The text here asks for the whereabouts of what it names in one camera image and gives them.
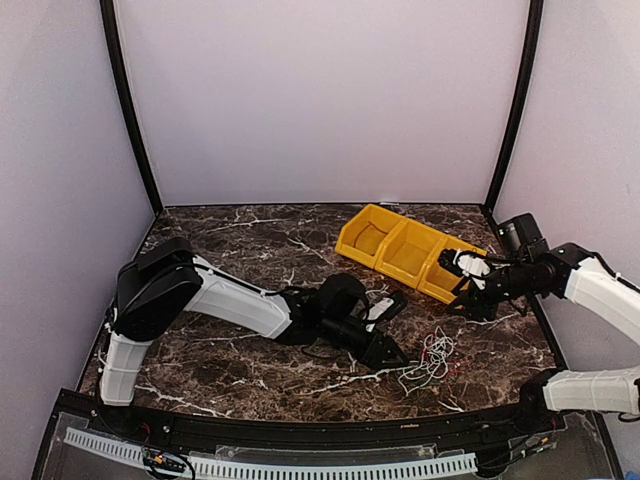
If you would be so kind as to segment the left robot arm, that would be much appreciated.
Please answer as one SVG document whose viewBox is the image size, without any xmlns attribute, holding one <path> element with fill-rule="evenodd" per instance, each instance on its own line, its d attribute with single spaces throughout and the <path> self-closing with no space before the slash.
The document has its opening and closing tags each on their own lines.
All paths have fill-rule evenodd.
<svg viewBox="0 0 640 480">
<path fill-rule="evenodd" d="M 105 312 L 109 340 L 97 396 L 104 404 L 103 421 L 120 436 L 141 427 L 140 412 L 130 404 L 148 348 L 183 312 L 209 315 L 282 345 L 321 339 L 374 371 L 409 363 L 397 343 L 377 329 L 356 277 L 333 274 L 318 287 L 268 291 L 213 266 L 188 240 L 172 238 L 120 269 Z"/>
</svg>

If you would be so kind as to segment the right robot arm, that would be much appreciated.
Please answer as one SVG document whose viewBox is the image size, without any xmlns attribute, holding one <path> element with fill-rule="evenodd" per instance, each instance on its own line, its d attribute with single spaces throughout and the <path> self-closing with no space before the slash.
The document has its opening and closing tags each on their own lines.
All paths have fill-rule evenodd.
<svg viewBox="0 0 640 480">
<path fill-rule="evenodd" d="M 632 341 L 639 339 L 639 288 L 603 257 L 575 243 L 550 248 L 534 216 L 513 217 L 498 228 L 506 255 L 491 257 L 449 248 L 438 264 L 459 278 L 448 310 L 476 322 L 495 319 L 502 303 L 521 297 L 554 295 L 585 308 Z M 520 389 L 510 424 L 534 432 L 549 412 L 617 413 L 624 422 L 639 418 L 639 369 L 572 371 L 547 369 Z"/>
</svg>

